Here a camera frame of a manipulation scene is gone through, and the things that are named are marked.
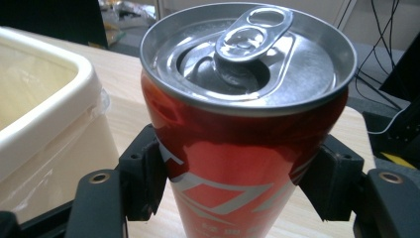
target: silver can top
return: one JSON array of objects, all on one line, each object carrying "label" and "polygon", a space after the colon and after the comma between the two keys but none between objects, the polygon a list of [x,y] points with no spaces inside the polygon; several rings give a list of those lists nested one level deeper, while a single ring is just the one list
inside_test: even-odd
[{"label": "silver can top", "polygon": [[205,110],[287,115],[319,106],[356,70],[350,41],[307,14],[271,5],[187,9],[146,33],[144,70],[170,95]]}]

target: table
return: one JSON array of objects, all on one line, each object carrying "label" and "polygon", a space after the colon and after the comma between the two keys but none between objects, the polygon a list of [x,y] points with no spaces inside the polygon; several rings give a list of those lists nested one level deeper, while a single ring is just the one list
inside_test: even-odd
[{"label": "table", "polygon": [[[138,58],[20,33],[84,56],[92,62],[111,98],[111,107],[106,116],[120,155],[151,123],[141,91],[142,66]],[[346,107],[331,134],[366,160],[365,172],[374,168],[365,120],[359,112]],[[267,237],[354,237],[354,218],[353,214],[349,222],[322,222],[298,187]],[[128,226],[130,237],[185,237],[170,185],[166,185],[156,216],[147,222],[129,222]]]}]

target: white plastic bin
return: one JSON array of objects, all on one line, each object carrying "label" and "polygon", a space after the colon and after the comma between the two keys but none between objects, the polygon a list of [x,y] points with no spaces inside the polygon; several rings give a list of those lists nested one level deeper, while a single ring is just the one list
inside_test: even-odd
[{"label": "white plastic bin", "polygon": [[87,59],[0,28],[0,210],[27,221],[115,168],[107,100]]}]

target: red can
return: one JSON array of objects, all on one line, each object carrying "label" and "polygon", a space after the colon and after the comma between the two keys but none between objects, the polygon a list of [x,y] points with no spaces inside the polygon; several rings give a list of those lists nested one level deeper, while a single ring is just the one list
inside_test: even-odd
[{"label": "red can", "polygon": [[291,9],[215,4],[141,45],[142,88],[188,237],[264,237],[340,116],[356,54]]}]

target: pull tab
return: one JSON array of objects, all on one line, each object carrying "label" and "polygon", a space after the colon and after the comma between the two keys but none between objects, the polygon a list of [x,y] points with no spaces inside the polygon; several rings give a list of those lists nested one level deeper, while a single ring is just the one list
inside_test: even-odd
[{"label": "pull tab", "polygon": [[217,55],[228,61],[255,60],[288,30],[292,11],[281,7],[256,7],[244,13],[216,42]]}]

